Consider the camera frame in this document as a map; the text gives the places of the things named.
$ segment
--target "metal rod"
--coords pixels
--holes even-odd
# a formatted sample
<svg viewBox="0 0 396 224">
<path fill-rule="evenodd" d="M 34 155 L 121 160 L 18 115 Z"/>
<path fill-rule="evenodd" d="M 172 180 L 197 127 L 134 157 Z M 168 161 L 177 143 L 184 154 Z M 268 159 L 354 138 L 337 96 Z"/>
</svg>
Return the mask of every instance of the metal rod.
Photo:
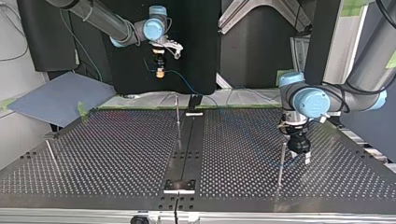
<svg viewBox="0 0 396 224">
<path fill-rule="evenodd" d="M 50 145 L 50 140 L 47 139 L 47 140 L 46 140 L 46 143 L 47 143 L 47 147 L 48 147 L 48 149 L 49 149 L 49 154 L 50 154 L 50 156 L 52 157 L 53 160 L 56 160 L 55 154 L 53 154 L 52 147 L 51 147 L 51 145 Z"/>
<path fill-rule="evenodd" d="M 277 179 L 277 185 L 280 186 L 280 187 L 282 187 L 282 175 L 283 175 L 283 166 L 284 166 L 284 163 L 285 163 L 286 147 L 287 147 L 287 144 L 283 143 L 282 144 L 282 151 L 281 151 L 281 154 L 280 154 L 279 177 Z"/>
<path fill-rule="evenodd" d="M 180 113 L 178 109 L 178 96 L 175 95 L 175 106 L 176 106 L 176 113 L 177 113 L 177 126 L 180 126 Z"/>
<path fill-rule="evenodd" d="M 390 2 L 389 15 L 396 15 L 396 1 Z M 387 85 L 394 76 L 388 63 L 396 51 L 395 37 L 396 29 L 382 19 L 346 82 L 362 91 L 380 91 Z"/>
</svg>

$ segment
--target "metal frame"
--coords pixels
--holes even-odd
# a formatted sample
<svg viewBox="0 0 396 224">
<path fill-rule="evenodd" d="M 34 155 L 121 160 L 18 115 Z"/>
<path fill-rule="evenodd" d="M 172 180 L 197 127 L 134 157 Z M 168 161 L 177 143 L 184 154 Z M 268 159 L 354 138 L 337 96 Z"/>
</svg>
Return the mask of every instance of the metal frame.
<svg viewBox="0 0 396 224">
<path fill-rule="evenodd" d="M 63 133 L 67 132 L 69 129 L 73 128 L 78 124 L 80 120 L 76 121 L 75 123 L 71 124 L 70 127 L 67 127 L 63 130 Z M 202 159 L 203 159 L 203 139 L 204 139 L 204 127 L 205 127 L 205 117 L 196 117 L 196 118 L 185 118 L 183 120 L 185 122 L 183 124 L 183 133 L 181 136 L 182 147 L 175 146 L 174 152 L 186 152 L 185 155 L 194 156 L 190 160 L 176 160 L 178 167 L 183 167 L 183 172 L 177 171 L 177 173 L 172 173 L 173 163 L 169 163 L 167 173 L 164 176 L 163 181 L 166 178 L 178 178 L 180 176 L 181 179 L 196 179 L 197 185 L 199 186 L 200 181 L 200 173 L 202 168 Z M 324 124 L 326 130 L 333 134 L 335 139 L 340 139 L 345 146 L 352 150 L 354 153 L 364 155 L 364 149 L 358 147 L 352 140 L 347 138 L 342 133 L 339 133 L 335 127 L 333 127 L 330 123 Z M 34 151 L 38 152 L 39 150 L 46 150 L 45 144 L 42 144 L 40 147 L 31 151 L 31 155 L 34 156 Z M 366 160 L 366 164 L 373 167 L 373 169 L 377 170 L 380 175 L 385 177 L 391 183 L 396 183 L 396 175 L 389 169 L 387 169 L 381 162 L 377 160 L 373 160 L 368 156 L 362 158 L 362 160 Z M 8 170 L 12 171 L 15 167 L 23 165 L 26 160 L 17 160 L 8 166 Z M 7 196 L 2 198 L 3 204 L 11 204 L 7 206 L 9 208 L 2 209 L 0 208 L 0 223 L 4 222 L 33 222 L 33 223 L 42 223 L 46 221 L 57 221 L 62 223 L 69 223 L 69 221 L 80 221 L 80 222 L 90 222 L 90 223 L 109 223 L 109 222 L 128 222 L 132 218 L 133 215 L 139 216 L 150 216 L 157 218 L 160 217 L 163 222 L 173 223 L 175 212 L 179 216 L 180 220 L 192 220 L 196 217 L 199 217 L 201 220 L 205 222 L 214 222 L 217 223 L 229 223 L 230 221 L 244 221 L 244 223 L 271 223 L 276 221 L 286 221 L 292 222 L 297 220 L 299 222 L 320 222 L 320 221 L 339 221 L 339 220 L 355 220 L 355 222 L 363 222 L 363 221 L 370 221 L 371 223 L 376 223 L 377 221 L 382 222 L 394 222 L 396 221 L 396 216 L 352 216 L 352 215 L 335 215 L 329 214 L 330 212 L 340 211 L 337 210 L 341 206 L 342 209 L 346 209 L 349 213 L 376 213 L 373 211 L 378 211 L 378 213 L 383 214 L 392 214 L 394 210 L 394 203 L 392 202 L 384 202 L 380 206 L 375 206 L 373 209 L 374 204 L 378 203 L 362 203 L 356 204 L 356 202 L 349 202 L 345 201 L 340 204 L 339 201 L 313 201 L 313 200 L 294 200 L 292 202 L 293 207 L 287 208 L 286 206 L 289 204 L 286 201 L 279 201 L 279 202 L 255 202 L 253 203 L 250 200 L 208 200 L 208 199 L 200 199 L 199 193 L 196 192 L 195 195 L 165 195 L 159 194 L 155 196 L 152 203 L 147 203 L 144 198 L 134 198 L 134 199 L 118 199 L 118 198 L 106 198 L 106 204 L 103 204 L 101 198 L 91 198 L 91 197 L 73 197 L 72 199 L 69 198 L 51 198 L 51 204 L 53 204 L 54 208 L 61 208 L 61 207 L 73 207 L 72 210 L 62 210 L 62 209 L 36 209 L 43 207 L 43 204 L 40 204 L 40 199 L 42 197 L 40 195 L 29 197 L 28 200 L 21 200 L 18 196 Z M 20 209 L 21 207 L 30 206 L 31 209 Z M 327 207 L 331 210 L 321 210 L 321 208 Z M 102 212 L 94 211 L 93 209 L 102 209 Z M 121 209 L 130 209 L 124 212 L 118 211 Z M 163 211 L 163 212 L 149 212 L 149 213 L 139 213 L 134 212 L 135 209 L 146 209 L 146 211 Z M 201 211 L 214 211 L 213 213 L 201 213 Z M 274 212 L 289 212 L 288 214 L 277 214 L 271 213 Z M 321 213 L 325 211 L 323 215 L 318 214 L 306 214 L 304 212 L 317 212 Z"/>
<path fill-rule="evenodd" d="M 311 24 L 311 20 L 306 16 L 297 0 L 234 0 L 219 20 L 219 31 L 226 35 L 256 7 L 273 7 L 292 26 L 296 22 L 297 12 L 300 11 L 296 25 L 298 32 L 303 31 L 306 26 Z"/>
<path fill-rule="evenodd" d="M 121 210 L 0 209 L 0 223 L 129 223 L 148 217 L 152 224 L 175 223 L 173 212 Z M 396 216 L 291 213 L 178 213 L 181 223 L 395 223 Z"/>
</svg>

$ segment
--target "black cable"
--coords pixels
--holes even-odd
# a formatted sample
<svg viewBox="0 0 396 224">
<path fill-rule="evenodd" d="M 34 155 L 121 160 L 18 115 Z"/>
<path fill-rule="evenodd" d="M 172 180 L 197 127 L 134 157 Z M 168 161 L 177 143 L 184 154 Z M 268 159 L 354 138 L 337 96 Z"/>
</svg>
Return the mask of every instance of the black cable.
<svg viewBox="0 0 396 224">
<path fill-rule="evenodd" d="M 351 84 L 349 84 L 348 82 L 346 82 L 346 84 L 347 84 L 348 87 L 349 87 L 350 89 L 352 89 L 352 90 L 347 90 L 347 89 L 344 89 L 341 85 L 335 85 L 335 84 L 332 84 L 332 83 L 329 83 L 329 82 L 325 82 L 325 81 L 322 81 L 321 83 L 322 83 L 322 84 L 329 85 L 329 86 L 333 86 L 333 87 L 337 88 L 337 89 L 340 90 L 340 91 L 346 91 L 346 92 L 349 92 L 349 93 L 352 93 L 352 94 L 358 94 L 358 95 L 377 95 L 377 94 L 379 94 L 379 93 L 381 93 L 381 92 L 386 91 L 387 89 L 389 89 L 389 88 L 395 83 L 395 81 L 396 81 L 396 74 L 393 75 L 392 80 L 391 80 L 382 90 L 380 90 L 380 91 L 363 91 L 363 90 L 359 90 L 359 89 L 353 87 L 353 86 L 352 86 Z"/>
<path fill-rule="evenodd" d="M 297 66 L 297 71 L 300 72 L 300 65 L 298 62 L 298 58 L 297 58 L 297 46 L 296 46 L 296 36 L 298 34 L 297 32 L 297 22 L 298 22 L 298 16 L 300 15 L 300 9 L 301 9 L 301 5 L 298 6 L 298 10 L 297 10 L 297 16 L 296 16 L 296 21 L 294 23 L 294 30 L 295 30 L 295 35 L 293 37 L 293 42 L 294 42 L 294 59 L 296 61 L 296 66 Z"/>
<path fill-rule="evenodd" d="M 326 84 L 328 86 L 334 87 L 337 90 L 339 90 L 341 92 L 341 97 L 343 98 L 343 102 L 340 105 L 340 108 L 338 109 L 338 111 L 341 111 L 344 106 L 346 105 L 346 90 L 339 84 L 332 84 L 330 82 L 326 82 L 326 81 L 322 81 L 321 84 Z"/>
<path fill-rule="evenodd" d="M 396 74 L 393 75 L 393 78 L 392 78 L 392 80 L 388 83 L 388 85 L 386 85 L 386 86 L 385 86 L 382 90 L 380 90 L 380 91 L 363 91 L 363 90 L 359 90 L 359 89 L 353 87 L 352 85 L 349 84 L 349 82 L 346 82 L 346 84 L 348 85 L 348 87 L 350 87 L 350 89 L 352 89 L 353 91 L 355 91 L 355 92 L 353 92 L 353 91 L 348 91 L 348 92 L 355 93 L 355 94 L 360 94 L 360 95 L 376 95 L 376 94 L 379 94 L 379 93 L 381 93 L 381 92 L 386 91 L 387 89 L 389 89 L 389 88 L 393 85 L 393 83 L 394 83 L 395 81 L 396 81 Z"/>
<path fill-rule="evenodd" d="M 15 57 L 12 57 L 12 58 L 0 59 L 0 63 L 17 60 L 17 59 L 19 59 L 19 58 L 25 56 L 25 55 L 27 54 L 28 51 L 29 51 L 29 46 L 26 45 L 26 49 L 25 49 L 25 51 L 24 51 L 22 54 L 20 54 L 20 55 L 18 55 L 18 56 L 15 56 Z"/>
<path fill-rule="evenodd" d="M 18 15 L 18 13 L 16 12 L 16 10 L 15 10 L 13 7 L 11 7 L 11 6 L 7 5 L 7 4 L 5 4 L 5 5 L 0 5 L 0 6 L 8 7 L 8 8 L 15 14 L 15 16 L 18 17 L 19 20 L 21 20 L 21 19 L 20 19 L 20 16 Z M 0 11 L 4 13 L 4 16 L 5 16 L 5 17 L 8 19 L 8 21 L 12 24 L 12 26 L 14 26 L 14 28 L 15 28 L 21 35 L 25 36 L 24 33 L 23 33 L 23 31 L 21 31 L 21 30 L 18 28 L 18 26 L 12 21 L 12 19 L 7 15 L 7 13 L 6 13 L 5 11 L 3 11 L 3 9 L 1 9 Z M 18 56 L 15 56 L 15 57 L 11 57 L 11 58 L 0 59 L 0 63 L 17 60 L 17 59 L 19 59 L 19 58 L 25 56 L 25 55 L 27 54 L 28 51 L 29 51 L 29 45 L 26 43 L 26 48 L 25 48 L 25 50 L 24 50 L 24 52 L 23 52 L 22 54 L 20 54 L 20 55 L 18 55 Z"/>
<path fill-rule="evenodd" d="M 381 11 L 382 15 L 384 15 L 385 19 L 390 23 L 390 25 L 393 26 L 393 28 L 396 29 L 396 21 L 389 15 L 387 9 L 384 7 L 384 4 L 382 3 L 381 0 L 375 0 L 376 4 L 379 7 L 379 10 Z"/>
<path fill-rule="evenodd" d="M 85 70 L 87 70 L 87 71 L 92 75 L 93 78 L 95 78 L 95 79 L 97 79 L 97 80 L 100 81 L 100 76 L 99 76 L 99 74 L 97 73 L 96 69 L 94 69 L 89 63 L 87 63 L 87 62 L 85 62 L 85 61 L 83 61 L 83 60 L 81 60 L 81 59 L 79 59 L 79 60 L 81 61 L 81 65 L 83 65 L 83 66 L 86 68 Z M 94 76 L 94 75 L 92 74 L 92 72 L 90 72 L 90 71 L 87 69 L 86 66 L 88 66 L 88 68 L 90 68 L 90 69 L 96 74 L 96 76 Z"/>
</svg>

